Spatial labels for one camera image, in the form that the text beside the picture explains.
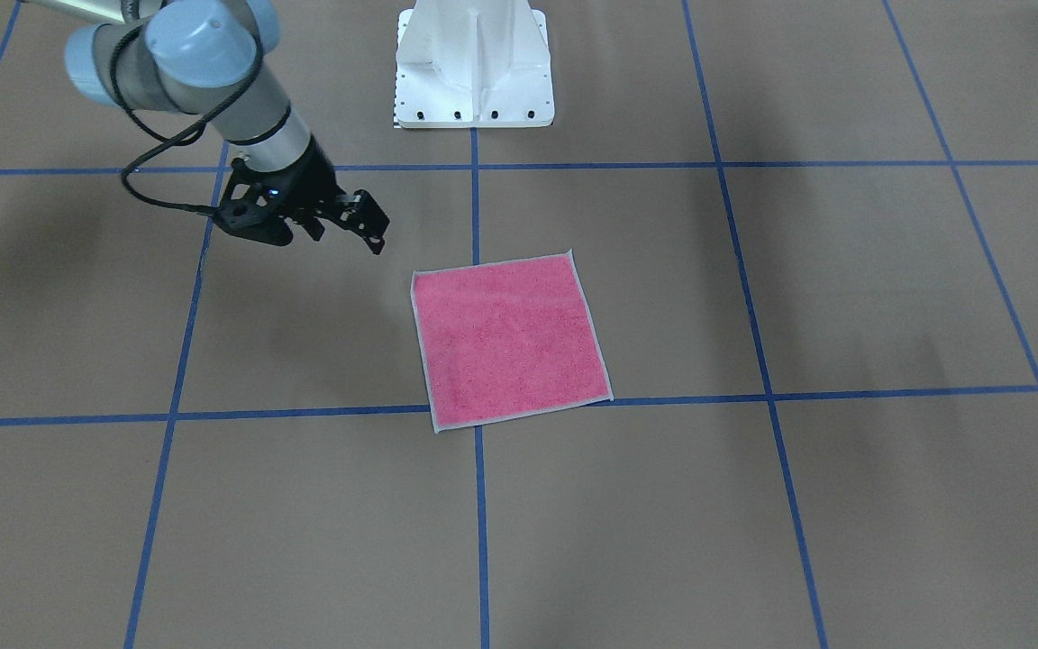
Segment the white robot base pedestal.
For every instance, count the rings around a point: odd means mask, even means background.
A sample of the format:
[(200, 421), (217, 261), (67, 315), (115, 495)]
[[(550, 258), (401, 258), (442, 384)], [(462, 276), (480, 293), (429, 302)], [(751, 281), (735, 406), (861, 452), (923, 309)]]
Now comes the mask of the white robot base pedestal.
[(555, 121), (547, 16), (527, 1), (417, 1), (397, 20), (400, 129)]

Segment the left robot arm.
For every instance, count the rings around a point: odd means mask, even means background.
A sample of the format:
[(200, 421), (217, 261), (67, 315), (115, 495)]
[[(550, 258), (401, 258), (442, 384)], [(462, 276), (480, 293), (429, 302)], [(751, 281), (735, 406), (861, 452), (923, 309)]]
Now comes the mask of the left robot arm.
[[(281, 37), (270, 1), (47, 1), (84, 21), (63, 49), (74, 87), (120, 108), (156, 140), (124, 166), (121, 185), (142, 202), (201, 215), (235, 238), (286, 246), (296, 227), (320, 240), (327, 224), (358, 235), (371, 253), (390, 224), (366, 190), (349, 193), (265, 65)], [(236, 151), (214, 206), (157, 200), (132, 173), (214, 131)]]

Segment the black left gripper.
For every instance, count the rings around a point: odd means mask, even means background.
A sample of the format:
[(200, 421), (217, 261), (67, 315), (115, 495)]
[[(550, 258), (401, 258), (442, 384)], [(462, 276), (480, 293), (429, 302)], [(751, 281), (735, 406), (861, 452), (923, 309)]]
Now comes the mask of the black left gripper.
[(286, 193), (286, 224), (302, 227), (315, 242), (325, 234), (323, 222), (357, 234), (371, 254), (380, 255), (386, 247), (390, 218), (367, 190), (347, 193), (335, 177), (335, 167), (317, 140), (291, 165), (294, 182)]

